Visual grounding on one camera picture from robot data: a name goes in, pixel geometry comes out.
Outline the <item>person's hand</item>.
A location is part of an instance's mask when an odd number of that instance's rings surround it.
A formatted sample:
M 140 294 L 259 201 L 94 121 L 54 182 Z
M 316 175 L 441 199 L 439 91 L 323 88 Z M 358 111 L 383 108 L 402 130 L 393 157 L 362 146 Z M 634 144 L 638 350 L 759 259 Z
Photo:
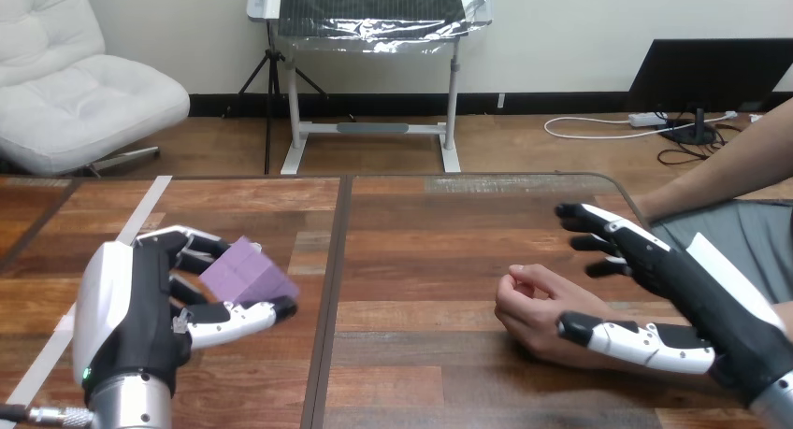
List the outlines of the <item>person's hand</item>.
M 600 298 L 542 265 L 512 265 L 498 281 L 495 315 L 534 357 L 573 368 L 619 370 L 617 360 L 560 338 L 557 321 L 566 311 L 619 318 Z

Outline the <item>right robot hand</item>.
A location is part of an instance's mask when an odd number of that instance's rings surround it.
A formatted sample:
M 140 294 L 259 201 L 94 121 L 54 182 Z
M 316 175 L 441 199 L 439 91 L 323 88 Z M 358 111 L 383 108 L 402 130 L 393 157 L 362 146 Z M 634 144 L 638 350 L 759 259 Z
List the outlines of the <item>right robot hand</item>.
M 576 250 L 607 258 L 590 265 L 592 278 L 632 277 L 668 299 L 688 326 L 641 326 L 577 311 L 557 321 L 560 337 L 591 351 L 656 370 L 709 374 L 756 414 L 783 426 L 792 417 L 792 343 L 786 326 L 751 282 L 704 236 L 677 250 L 637 224 L 587 204 L 555 209 L 575 232 Z

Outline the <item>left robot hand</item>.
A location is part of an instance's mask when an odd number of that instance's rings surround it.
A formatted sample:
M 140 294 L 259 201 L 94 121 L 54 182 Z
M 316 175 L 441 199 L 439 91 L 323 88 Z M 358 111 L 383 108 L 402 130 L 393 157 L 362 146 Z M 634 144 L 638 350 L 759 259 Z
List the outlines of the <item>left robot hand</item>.
M 86 398 L 118 376 L 143 373 L 176 391 L 193 351 L 284 322 L 299 289 L 247 237 L 230 244 L 172 225 L 103 243 L 76 301 L 74 380 Z

